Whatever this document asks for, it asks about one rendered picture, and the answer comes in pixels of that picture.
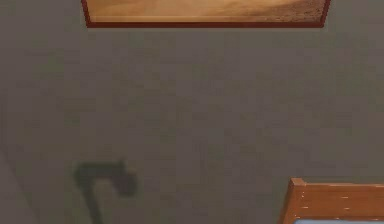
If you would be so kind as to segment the wooden bed with blue bedding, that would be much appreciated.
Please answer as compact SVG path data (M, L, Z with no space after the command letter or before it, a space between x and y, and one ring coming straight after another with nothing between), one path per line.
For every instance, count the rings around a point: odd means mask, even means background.
M277 224L298 220L384 221L384 184L288 182Z

